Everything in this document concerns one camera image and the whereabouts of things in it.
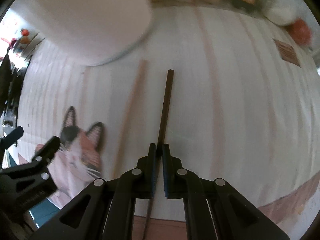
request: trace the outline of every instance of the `metal pivot screw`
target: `metal pivot screw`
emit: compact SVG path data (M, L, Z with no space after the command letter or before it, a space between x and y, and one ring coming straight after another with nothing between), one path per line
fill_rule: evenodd
M43 173L41 173L41 178L42 179L44 179L44 180L47 180L47 179L49 179L49 174L48 173L46 173L46 172L43 172Z
M178 169L178 170L177 170L177 173L178 173L179 175L186 175L186 174L187 174L187 170L186 170L186 169Z
M96 179L93 184L95 186L101 186L103 184L103 179Z
M226 184L226 181L224 179L218 178L216 179L216 184L218 186L224 186Z
M140 169L138 169L138 168L135 168L135 169L133 169L131 172L132 172L133 175L140 175L141 172L142 172L142 170L140 170Z

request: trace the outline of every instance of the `white paper towel roll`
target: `white paper towel roll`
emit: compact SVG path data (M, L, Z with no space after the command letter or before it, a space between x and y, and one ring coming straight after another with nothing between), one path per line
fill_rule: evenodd
M148 0L15 0L12 9L83 65L129 50L148 30Z

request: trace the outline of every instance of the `cat face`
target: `cat face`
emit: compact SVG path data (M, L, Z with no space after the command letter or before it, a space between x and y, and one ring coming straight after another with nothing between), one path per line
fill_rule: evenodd
M99 148L104 126L94 123L87 131L76 125L76 111L71 106L64 118L60 149L48 165L58 191L50 199L62 208L94 179L101 177ZM37 145L36 152L43 147Z
M60 134L60 150L66 158L68 170L79 179L91 182L100 178L103 124L97 122L84 131L76 126L76 111L71 106L65 116Z

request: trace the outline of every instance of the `cat whisker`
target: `cat whisker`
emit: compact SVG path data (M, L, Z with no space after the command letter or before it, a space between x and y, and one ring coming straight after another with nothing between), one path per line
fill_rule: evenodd
M92 174L100 174L99 171L95 171L95 170L93 170L93 171L88 171L88 170L87 170L87 172L88 172L88 173L92 173Z
M95 170L95 169L91 169L91 168L89 168L89 167L87 167L87 170L89 170L89 171L99 172L99 171L97 171L97 170Z
M98 174L94 174L94 173L88 171L88 174L89 174L91 177L94 177L94 178L96 178L96 179L99 179L99 178L100 178L100 176L99 176L100 173L99 173L99 175L98 175Z
M67 150L67 148L66 148L62 143L60 143L59 150L61 150L62 152L64 152L64 151Z

